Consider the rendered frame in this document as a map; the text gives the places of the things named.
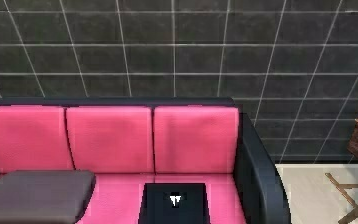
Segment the black laptop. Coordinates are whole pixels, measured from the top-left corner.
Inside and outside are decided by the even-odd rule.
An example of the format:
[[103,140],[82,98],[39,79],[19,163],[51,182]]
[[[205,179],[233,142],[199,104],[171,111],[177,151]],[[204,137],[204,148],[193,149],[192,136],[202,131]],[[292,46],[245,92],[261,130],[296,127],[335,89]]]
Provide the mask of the black laptop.
[[210,224],[205,184],[145,184],[138,224]]

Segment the pink and black sofa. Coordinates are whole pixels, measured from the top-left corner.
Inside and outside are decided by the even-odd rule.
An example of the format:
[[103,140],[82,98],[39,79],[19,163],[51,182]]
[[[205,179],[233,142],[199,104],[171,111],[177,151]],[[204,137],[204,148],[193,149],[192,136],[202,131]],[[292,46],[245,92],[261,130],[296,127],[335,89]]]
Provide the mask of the pink and black sofa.
[[248,115],[229,98],[0,99],[0,176],[90,171],[76,224],[138,224],[147,183],[204,183],[210,224],[291,224]]

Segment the grey cushion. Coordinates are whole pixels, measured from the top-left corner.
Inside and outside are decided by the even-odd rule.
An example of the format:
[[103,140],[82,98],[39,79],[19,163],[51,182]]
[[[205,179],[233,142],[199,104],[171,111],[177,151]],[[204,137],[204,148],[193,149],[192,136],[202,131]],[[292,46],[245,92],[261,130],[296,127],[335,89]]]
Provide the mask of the grey cushion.
[[90,171],[13,171],[0,176],[0,224],[76,224],[96,177]]

